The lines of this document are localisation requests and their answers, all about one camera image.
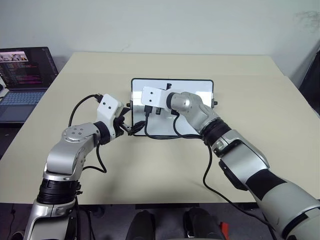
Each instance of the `white wall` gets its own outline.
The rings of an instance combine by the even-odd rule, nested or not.
[[[0,48],[270,55],[298,86],[320,40],[319,0],[0,0]]]

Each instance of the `silver robotic arm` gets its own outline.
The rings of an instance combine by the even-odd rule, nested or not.
[[[198,95],[144,87],[141,102],[183,115],[220,158],[219,166],[234,187],[250,191],[282,238],[320,239],[320,202],[296,184],[274,175],[266,157]]]
[[[123,103],[106,94],[97,108],[95,123],[66,128],[46,160],[39,194],[34,200],[24,240],[64,240],[75,230],[70,213],[81,188],[78,182],[86,156],[123,134]]]

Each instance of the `beige table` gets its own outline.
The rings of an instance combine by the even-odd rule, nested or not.
[[[320,197],[320,121],[269,57],[75,53],[0,160],[0,202],[36,198],[48,152],[81,98],[109,93],[127,103],[131,79],[143,77],[212,79],[217,113],[264,152],[275,174]],[[95,121],[97,106],[85,102],[73,123]],[[108,173],[82,173],[81,204],[222,202],[202,185],[209,154],[198,139],[122,136],[100,154]],[[94,151],[86,161],[98,165]],[[235,202],[253,201],[216,157],[207,182]]]

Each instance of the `gray laptop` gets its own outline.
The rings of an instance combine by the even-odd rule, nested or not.
[[[0,101],[0,124],[23,124],[57,75],[47,47],[0,49],[0,77],[9,90]]]

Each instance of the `laptop keyboard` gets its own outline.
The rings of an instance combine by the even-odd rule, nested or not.
[[[2,101],[2,105],[36,105],[41,97],[44,95],[44,91],[38,92],[9,92]]]

